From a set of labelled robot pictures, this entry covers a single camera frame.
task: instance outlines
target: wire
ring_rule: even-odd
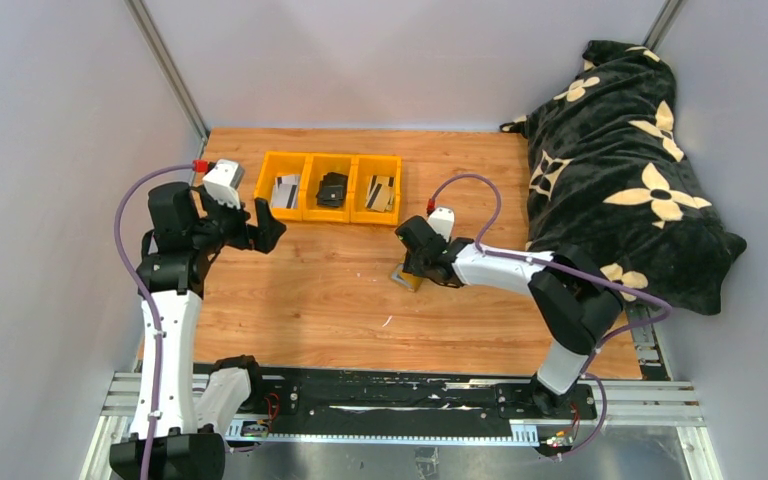
[[[266,432],[266,435],[263,435],[263,433],[264,433],[263,430],[256,430],[256,429],[252,429],[251,427],[244,427],[243,428],[243,433],[247,433],[248,436],[250,436],[250,437],[253,437],[253,436],[265,437],[265,436],[269,435],[268,431]],[[225,447],[226,447],[225,451],[227,453],[248,453],[248,452],[253,452],[253,451],[257,450],[261,446],[263,446],[262,443],[255,443],[254,445],[249,445],[247,447],[232,447],[232,446],[228,445],[228,442],[226,441],[225,442]]]
[[[578,438],[578,429],[581,428],[581,413],[578,411],[578,407],[575,403],[571,403],[573,410],[575,410],[575,417],[573,418],[573,431],[572,439]]]
[[[278,394],[275,392],[269,392],[269,396],[275,397],[275,413],[270,418],[270,420],[275,420],[276,418],[278,418],[278,412],[281,411],[281,397],[279,397]]]
[[[481,180],[485,184],[487,184],[488,187],[490,187],[491,190],[493,190],[493,194],[496,196],[496,208],[493,210],[493,215],[490,217],[490,220],[487,221],[486,224],[481,228],[481,230],[478,231],[478,235],[475,236],[475,248],[481,253],[484,253],[484,247],[481,245],[481,239],[484,238],[484,234],[487,233],[487,230],[490,230],[490,226],[493,225],[493,223],[496,222],[496,219],[499,218],[499,213],[502,212],[502,193],[499,191],[499,188],[491,182],[487,177],[484,175],[479,175],[477,173],[461,173],[458,175],[455,175],[454,177],[446,180],[443,182],[442,185],[437,187],[437,191],[434,192],[434,195],[431,195],[431,199],[428,201],[428,207],[429,210],[434,208],[434,205],[437,204],[437,196],[440,195],[440,193],[448,187],[451,183],[456,182],[458,180],[461,180],[463,178],[474,178],[476,180]]]
[[[151,318],[152,318],[152,321],[154,322],[154,325],[153,325],[154,329],[156,332],[158,332],[154,335],[155,357],[154,357],[154,371],[152,372],[152,386],[151,386],[151,400],[150,400],[150,410],[152,412],[157,411],[158,406],[160,404],[160,375],[161,375],[161,364],[163,362],[163,338],[162,338],[162,335],[159,333],[161,331],[160,312],[157,309],[157,303],[155,303],[154,299],[151,297],[151,292],[149,292],[148,287],[142,281],[140,276],[137,274],[137,270],[134,268],[134,266],[131,264],[131,261],[128,259],[128,254],[125,253],[125,246],[122,243],[122,214],[125,212],[125,205],[128,204],[128,200],[131,199],[131,197],[134,195],[134,192],[136,192],[137,189],[140,188],[144,183],[166,173],[175,172],[178,170],[192,170],[192,169],[193,169],[192,164],[175,165],[172,167],[161,168],[160,170],[156,170],[152,173],[149,173],[148,175],[137,180],[134,183],[134,185],[132,185],[131,188],[129,188],[128,191],[125,192],[125,195],[122,197],[122,200],[119,202],[119,206],[116,208],[116,216],[113,220],[113,240],[116,243],[116,251],[119,253],[119,258],[122,260],[122,263],[125,265],[125,270],[128,271],[128,274],[131,276],[131,279],[134,280],[134,283],[137,284],[137,289],[140,291],[140,294],[142,294],[143,299],[148,304],[148,309],[151,312]],[[154,416],[149,416],[148,432],[146,434],[146,442],[145,442],[145,447],[143,449],[143,458],[140,464],[141,480],[148,480],[149,460],[151,459],[151,448],[154,443],[154,435],[156,433],[155,432],[156,429],[157,429],[157,418]]]
[[[660,307],[660,311],[658,312],[657,315],[651,318],[629,322],[627,325],[623,325],[622,327],[616,328],[611,332],[607,333],[604,337],[602,337],[596,343],[596,347],[594,348],[593,353],[590,354],[590,357],[588,357],[587,361],[584,363],[584,366],[581,369],[582,374],[587,371],[587,367],[590,366],[590,364],[593,362],[593,359],[601,351],[602,346],[604,346],[606,342],[616,337],[617,335],[625,333],[631,329],[638,328],[638,327],[645,327],[647,325],[654,325],[658,322],[664,321],[672,314],[673,312],[672,305],[670,305],[665,300],[662,300],[646,292],[642,292],[640,290],[627,287],[619,283],[614,283],[608,279],[598,277],[596,275],[591,275],[589,273],[582,272],[581,270],[578,270],[576,268],[568,267],[566,265],[562,265],[560,263],[553,262],[551,260],[543,260],[541,258],[537,258],[532,255],[513,253],[513,252],[500,252],[495,250],[486,250],[484,246],[481,245],[481,238],[484,236],[487,230],[490,229],[493,223],[496,222],[496,219],[499,217],[499,212],[502,210],[502,194],[501,192],[499,192],[499,188],[492,181],[490,181],[487,177],[484,177],[483,175],[479,175],[477,173],[461,173],[459,175],[455,175],[454,177],[443,182],[443,184],[437,188],[437,191],[434,192],[434,194],[431,196],[431,199],[429,200],[428,203],[429,203],[429,206],[433,206],[436,203],[437,196],[440,195],[443,189],[449,186],[452,182],[455,182],[462,178],[475,178],[477,180],[481,180],[482,182],[486,183],[491,190],[493,190],[493,194],[496,196],[496,208],[493,211],[493,215],[490,217],[490,220],[487,221],[484,227],[482,227],[481,230],[478,232],[478,235],[475,236],[475,249],[478,250],[479,252],[491,257],[509,258],[513,260],[524,261],[527,263],[536,263],[538,265],[542,265],[544,267],[549,267],[554,270],[564,272],[568,275],[572,275],[574,277],[580,278],[582,280],[586,280],[591,283],[595,283],[597,285],[601,285],[606,288],[610,288],[612,290],[617,290],[619,292],[623,292],[628,295],[633,295],[644,302]]]
[[[266,400],[266,427],[272,432],[272,400],[269,397],[263,397]]]
[[[483,253],[485,255],[491,256],[491,257],[497,257],[497,258],[510,258],[513,260],[520,260],[527,263],[536,263],[538,265],[542,265],[544,267],[552,268],[554,270],[564,272],[568,275],[572,275],[574,277],[580,278],[582,280],[586,280],[591,283],[595,283],[597,285],[601,285],[606,288],[610,288],[612,290],[616,290],[619,292],[623,292],[629,295],[633,295],[637,297],[640,300],[643,300],[644,302],[647,302],[651,305],[655,305],[660,307],[660,311],[657,315],[653,316],[652,318],[647,318],[644,320],[638,320],[635,322],[629,322],[627,325],[624,325],[622,327],[616,328],[606,334],[604,337],[602,337],[598,342],[596,342],[596,346],[593,349],[593,353],[590,354],[590,356],[587,358],[587,360],[584,362],[584,365],[582,366],[579,374],[583,376],[584,378],[592,379],[596,382],[596,385],[599,387],[599,392],[602,395],[602,409],[601,413],[599,415],[599,421],[596,423],[596,428],[593,429],[592,432],[590,432],[590,435],[587,436],[587,438],[584,439],[584,441],[581,442],[581,444],[576,445],[572,448],[569,452],[564,454],[563,456],[569,456],[573,455],[576,452],[580,451],[584,447],[586,447],[590,442],[593,441],[593,439],[596,437],[596,435],[602,430],[602,427],[605,425],[605,420],[607,418],[608,413],[608,401],[607,401],[607,395],[605,394],[605,385],[602,384],[602,380],[597,377],[596,375],[592,373],[587,373],[587,368],[590,366],[590,364],[593,362],[593,359],[596,358],[596,355],[602,350],[602,346],[605,345],[609,340],[616,337],[617,335],[620,335],[624,332],[627,332],[633,328],[638,327],[645,327],[647,325],[654,325],[658,322],[662,322],[666,320],[670,314],[673,312],[673,307],[670,305],[667,301],[658,298],[654,295],[650,295],[646,292],[642,292],[640,290],[627,287],[625,285],[621,285],[619,283],[614,283],[610,280],[607,280],[602,277],[598,277],[596,275],[591,275],[586,272],[582,272],[581,270],[578,270],[576,268],[568,267],[566,265],[562,265],[557,262],[553,262],[551,260],[543,260],[541,258],[534,257],[532,255],[528,254],[519,254],[519,253],[513,253],[513,252],[500,252],[495,250],[485,250],[484,246],[481,245],[481,239],[484,237],[484,234],[487,232],[487,230],[490,229],[490,227],[493,225],[493,223],[496,221],[496,219],[499,217],[499,212],[502,210],[502,195],[499,192],[499,188],[496,187],[493,182],[491,182],[489,179],[482,175],[478,175],[477,173],[462,173],[460,175],[455,175],[454,177],[450,178],[449,180],[446,180],[443,182],[442,185],[440,185],[437,188],[437,191],[434,192],[434,195],[431,196],[431,199],[428,201],[428,214],[431,214],[431,210],[433,209],[434,205],[436,204],[437,196],[440,195],[440,193],[443,191],[444,188],[446,188],[449,184],[452,182],[459,180],[461,178],[475,178],[477,180],[481,180],[482,182],[486,183],[490,189],[493,190],[494,195],[496,196],[496,208],[493,211],[493,215],[490,217],[490,220],[487,221],[487,223],[484,225],[484,227],[481,228],[481,230],[478,232],[478,235],[475,236],[475,249],[478,250],[480,253]],[[563,458],[561,454],[554,455],[551,457],[541,457],[537,459],[535,462],[528,462],[528,463],[537,463],[542,460],[557,460],[561,461]]]

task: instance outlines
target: metal floor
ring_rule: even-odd
[[[589,429],[582,427],[583,438]],[[225,479],[690,479],[675,428],[611,427],[561,463],[528,447],[264,444],[228,456]]]

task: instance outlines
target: metal corner post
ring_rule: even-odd
[[[157,64],[163,71],[166,80],[169,81],[169,86],[172,87],[172,92],[175,93],[178,103],[181,104],[181,108],[184,110],[187,120],[189,120],[196,135],[201,139],[203,149],[207,144],[207,137],[210,135],[210,130],[207,128],[207,124],[204,122],[204,118],[202,118],[192,95],[190,95],[189,90],[187,90],[187,86],[184,84],[184,80],[181,78],[181,74],[178,72],[175,62],[172,61],[172,57],[169,55],[169,50],[167,50],[166,45],[163,43],[163,39],[160,37],[160,33],[157,31],[157,27],[154,25],[151,14],[149,14],[143,0],[125,0],[125,5],[127,5],[128,10],[131,11],[134,21],[143,33],[146,43],[148,43],[151,52],[154,54],[154,58],[157,60]]]
[[[673,21],[675,21],[681,6],[684,5],[684,1],[685,0],[666,0],[664,2],[664,6],[658,13],[658,18],[655,19],[655,22],[649,29],[649,33],[646,34],[646,40],[643,41],[643,45],[645,45],[646,48],[653,51],[658,48],[661,40],[667,36],[667,32],[669,32]]]

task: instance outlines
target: yellow storage bin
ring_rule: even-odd
[[[330,153],[313,153],[310,155],[310,168],[302,176],[302,193],[305,208],[302,209],[302,219],[319,222],[351,221],[351,205],[354,200],[354,176],[356,168],[352,155],[336,155]],[[341,173],[349,177],[346,186],[346,199],[340,208],[321,207],[316,203],[316,193],[319,192],[319,182],[326,173]]]
[[[260,176],[254,189],[255,198],[265,198],[272,202],[272,188],[275,179],[284,175],[299,175],[304,178],[305,167],[309,163],[309,154],[291,152],[266,152],[263,165],[260,167]],[[272,215],[279,220],[301,220],[305,205],[303,183],[299,182],[299,208],[275,208],[272,207]]]
[[[346,200],[340,208],[316,203],[319,182],[329,172],[348,176]],[[266,152],[254,196],[272,202],[275,179],[300,175],[298,208],[272,208],[279,220],[314,222],[374,223],[398,225],[402,204],[402,159],[389,155],[346,155],[336,153]],[[393,178],[393,206],[389,212],[366,208],[369,182],[374,175]]]
[[[358,155],[356,160],[352,223],[398,225],[402,205],[402,158],[389,155]],[[376,212],[366,208],[369,181],[374,175],[393,178],[393,209],[389,212]]]

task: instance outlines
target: red connector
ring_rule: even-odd
[[[193,160],[193,170],[195,170],[196,173],[207,173],[209,169],[210,165],[207,160]]]

